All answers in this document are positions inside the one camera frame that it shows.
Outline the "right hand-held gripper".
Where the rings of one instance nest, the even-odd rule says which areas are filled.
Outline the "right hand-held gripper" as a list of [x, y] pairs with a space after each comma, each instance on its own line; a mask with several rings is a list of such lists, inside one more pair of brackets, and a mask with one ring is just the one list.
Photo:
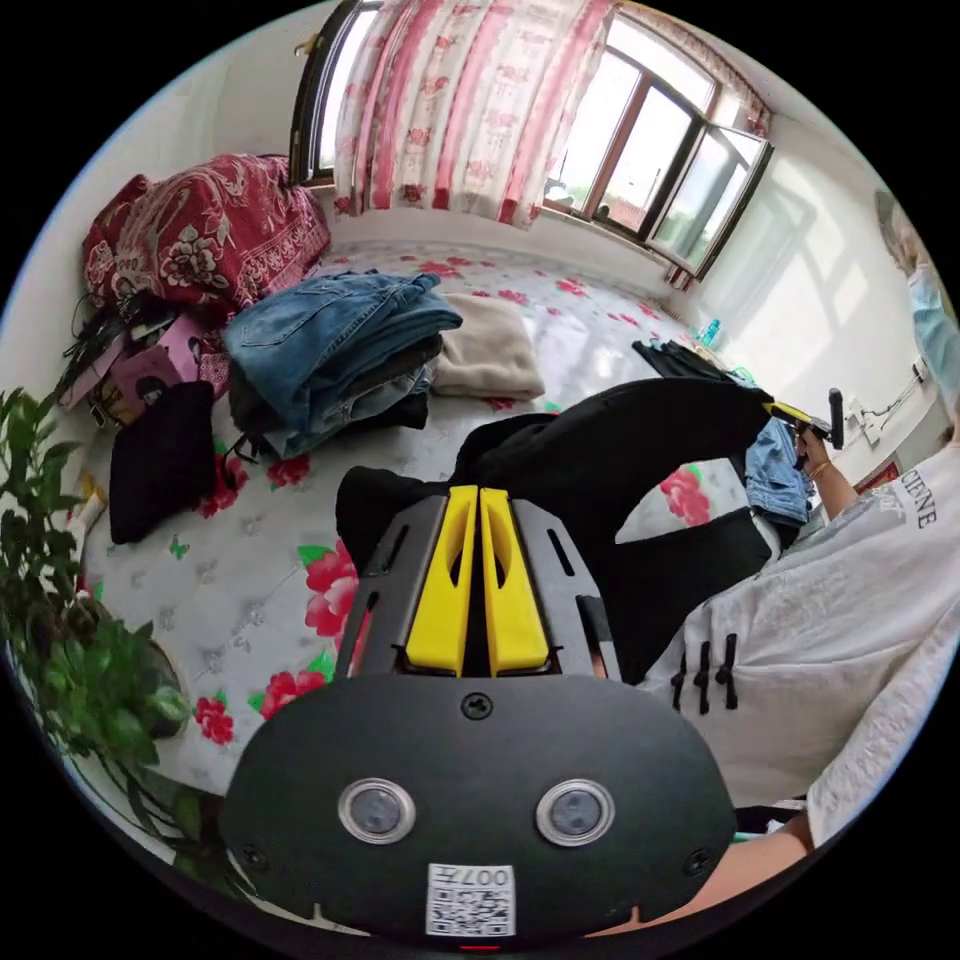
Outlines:
[[810, 418], [802, 411], [778, 402], [765, 403], [763, 407], [771, 417], [785, 423], [794, 423], [797, 450], [818, 450], [833, 444], [832, 429], [827, 422]]

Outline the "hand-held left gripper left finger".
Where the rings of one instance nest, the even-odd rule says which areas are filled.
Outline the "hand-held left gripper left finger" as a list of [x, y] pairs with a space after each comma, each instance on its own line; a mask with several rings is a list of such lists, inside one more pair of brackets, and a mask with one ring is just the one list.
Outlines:
[[468, 633], [478, 487], [450, 489], [405, 645], [415, 670], [459, 677]]

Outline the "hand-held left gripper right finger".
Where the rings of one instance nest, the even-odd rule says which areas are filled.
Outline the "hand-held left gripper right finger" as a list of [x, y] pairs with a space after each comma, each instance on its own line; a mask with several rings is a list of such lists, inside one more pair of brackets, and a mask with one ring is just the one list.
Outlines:
[[508, 494], [479, 490], [488, 659], [494, 676], [545, 668], [549, 649]]

